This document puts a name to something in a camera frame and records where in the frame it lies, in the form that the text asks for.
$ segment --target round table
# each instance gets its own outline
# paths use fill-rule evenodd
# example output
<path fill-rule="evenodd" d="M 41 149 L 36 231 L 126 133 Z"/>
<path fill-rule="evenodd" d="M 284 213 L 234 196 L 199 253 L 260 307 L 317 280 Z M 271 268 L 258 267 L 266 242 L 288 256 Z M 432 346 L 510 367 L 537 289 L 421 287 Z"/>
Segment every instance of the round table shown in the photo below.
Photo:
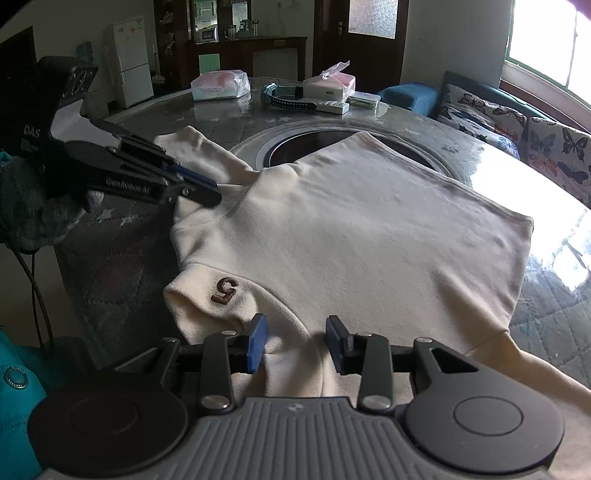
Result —
<path fill-rule="evenodd" d="M 526 164 L 429 118 L 381 103 L 351 107 L 342 118 L 280 110 L 260 102 L 260 88 L 276 79 L 251 79 L 240 99 L 193 102 L 190 93 L 116 122 L 145 138 L 192 125 L 210 140 L 252 160 L 253 149 L 284 125 L 327 122 L 389 132 L 419 145 L 451 175 L 477 192 L 534 219 L 525 279 L 511 335 L 520 348 L 589 386 L 591 371 L 591 214 L 575 198 Z M 178 273 L 168 232 L 172 206 L 107 197 L 56 246 L 66 289 L 98 365 L 178 335 L 162 289 Z"/>

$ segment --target microwave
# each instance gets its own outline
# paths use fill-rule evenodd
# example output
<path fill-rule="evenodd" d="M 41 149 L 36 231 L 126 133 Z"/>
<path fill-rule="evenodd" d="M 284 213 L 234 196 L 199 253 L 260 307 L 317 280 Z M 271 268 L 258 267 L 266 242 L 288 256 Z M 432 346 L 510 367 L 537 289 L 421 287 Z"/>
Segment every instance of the microwave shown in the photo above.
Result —
<path fill-rule="evenodd" d="M 205 28 L 203 30 L 197 30 L 195 35 L 196 42 L 214 41 L 217 40 L 217 27 Z"/>

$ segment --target white refrigerator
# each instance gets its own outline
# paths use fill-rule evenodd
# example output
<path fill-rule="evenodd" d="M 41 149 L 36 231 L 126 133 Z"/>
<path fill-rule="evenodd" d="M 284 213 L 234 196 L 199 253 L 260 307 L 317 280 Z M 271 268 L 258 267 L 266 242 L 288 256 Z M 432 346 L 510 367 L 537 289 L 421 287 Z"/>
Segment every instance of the white refrigerator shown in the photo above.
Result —
<path fill-rule="evenodd" d="M 144 25 L 144 17 L 137 17 L 105 30 L 111 79 L 121 108 L 154 96 Z"/>

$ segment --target cushion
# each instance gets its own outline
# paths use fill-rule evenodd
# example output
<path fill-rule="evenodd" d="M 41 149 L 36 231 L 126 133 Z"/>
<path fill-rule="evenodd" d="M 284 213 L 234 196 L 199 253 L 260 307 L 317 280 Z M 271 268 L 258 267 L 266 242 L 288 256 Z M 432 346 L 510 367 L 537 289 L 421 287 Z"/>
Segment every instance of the cushion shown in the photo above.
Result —
<path fill-rule="evenodd" d="M 439 91 L 424 83 L 406 83 L 378 93 L 382 101 L 405 108 L 418 115 L 430 116 L 439 102 Z"/>
<path fill-rule="evenodd" d="M 517 98 L 509 93 L 503 92 L 498 88 L 491 87 L 489 85 L 484 85 L 483 83 L 476 82 L 468 77 L 464 77 L 464 75 L 460 75 L 454 72 L 446 72 L 443 77 L 443 88 L 445 85 L 456 85 L 468 92 L 472 92 L 474 95 L 488 100 L 489 102 L 498 103 L 499 105 L 505 105 L 513 110 L 517 110 L 522 115 L 525 115 L 527 118 L 532 116 L 539 117 L 539 118 L 547 118 L 551 120 L 549 116 L 545 113 L 539 111 L 538 109 L 532 107 L 529 103 L 524 102 L 520 98 Z"/>
<path fill-rule="evenodd" d="M 519 158 L 517 142 L 527 119 L 516 110 L 446 85 L 437 120 Z"/>
<path fill-rule="evenodd" d="M 531 118 L 523 160 L 591 207 L 591 136 L 545 118 Z"/>

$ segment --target butterfly pattern cushion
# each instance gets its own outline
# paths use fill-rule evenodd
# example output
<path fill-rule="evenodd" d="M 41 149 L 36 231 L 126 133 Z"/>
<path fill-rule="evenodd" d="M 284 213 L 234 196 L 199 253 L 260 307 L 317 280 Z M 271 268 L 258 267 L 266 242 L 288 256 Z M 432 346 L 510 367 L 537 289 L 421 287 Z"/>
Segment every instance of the butterfly pattern cushion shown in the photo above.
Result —
<path fill-rule="evenodd" d="M 526 118 L 509 107 L 447 85 L 437 120 L 519 159 L 517 142 L 523 135 L 521 123 L 525 126 Z"/>
<path fill-rule="evenodd" d="M 591 207 L 590 135 L 536 117 L 529 128 L 526 163 Z"/>

